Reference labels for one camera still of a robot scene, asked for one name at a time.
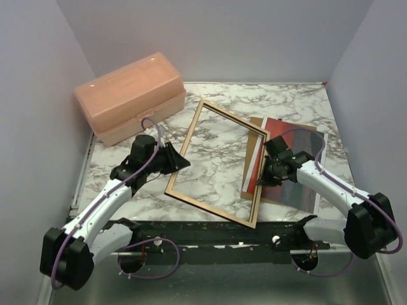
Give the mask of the clear acrylic glass sheet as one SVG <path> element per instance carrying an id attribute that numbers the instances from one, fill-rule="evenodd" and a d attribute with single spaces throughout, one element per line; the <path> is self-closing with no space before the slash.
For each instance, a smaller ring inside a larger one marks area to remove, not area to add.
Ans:
<path id="1" fill-rule="evenodd" d="M 274 136 L 282 136 L 286 141 L 288 147 L 297 154 L 301 151 L 305 151 L 314 157 L 313 161 L 307 161 L 302 164 L 302 167 L 297 169 L 297 183 L 291 182 L 290 180 L 283 181 L 281 186 L 266 187 L 259 186 L 261 190 L 261 199 L 266 201 L 272 201 L 274 203 L 280 203 L 304 212 L 311 213 L 314 211 L 315 202 L 317 201 L 317 193 L 310 186 L 303 181 L 301 176 L 306 169 L 307 165 L 313 166 L 315 161 L 321 160 L 321 154 L 325 150 L 325 139 L 323 134 L 305 128 L 302 126 L 295 126 L 282 133 Z M 259 172 L 259 177 L 256 181 L 262 178 L 262 171 L 265 165 L 265 157 L 268 155 L 264 146 L 265 155 L 263 156 L 263 165 L 261 171 Z"/>

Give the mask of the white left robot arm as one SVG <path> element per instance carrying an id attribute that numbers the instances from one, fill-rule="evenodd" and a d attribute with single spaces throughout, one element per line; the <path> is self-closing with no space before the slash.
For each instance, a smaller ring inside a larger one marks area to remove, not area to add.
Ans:
<path id="1" fill-rule="evenodd" d="M 91 251 L 104 226 L 116 211 L 147 182 L 152 173 L 176 173 L 191 163 L 170 142 L 160 146 L 150 135 L 136 136 L 130 154 L 110 174 L 99 195 L 63 228 L 50 228 L 43 238 L 39 270 L 52 283 L 79 290 L 95 266 Z"/>

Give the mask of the wooden picture frame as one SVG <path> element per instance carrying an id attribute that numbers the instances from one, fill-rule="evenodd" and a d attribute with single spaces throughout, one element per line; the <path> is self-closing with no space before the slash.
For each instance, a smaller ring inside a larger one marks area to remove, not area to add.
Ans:
<path id="1" fill-rule="evenodd" d="M 263 166 L 266 154 L 263 144 L 269 140 L 270 133 L 208 100 L 201 100 L 179 151 L 190 165 L 170 176 L 165 195 L 254 229 L 262 187 L 255 185 L 249 199 L 240 195 L 250 133 L 255 134 L 260 151 L 254 160 Z"/>

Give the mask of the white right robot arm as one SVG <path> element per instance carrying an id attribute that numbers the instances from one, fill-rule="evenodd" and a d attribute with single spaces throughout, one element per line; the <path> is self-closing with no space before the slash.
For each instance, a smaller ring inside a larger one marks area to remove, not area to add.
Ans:
<path id="1" fill-rule="evenodd" d="M 267 153 L 257 181 L 259 186 L 279 186 L 285 180 L 307 186 L 332 203 L 343 220 L 305 217 L 293 225 L 293 243 L 306 249 L 315 241 L 345 245 L 358 258 L 368 259 L 376 253 L 389 254 L 387 246 L 403 247 L 390 201 L 382 193 L 370 194 L 340 180 L 327 171 L 318 159 L 305 151 L 293 153 L 283 136 L 263 144 Z"/>

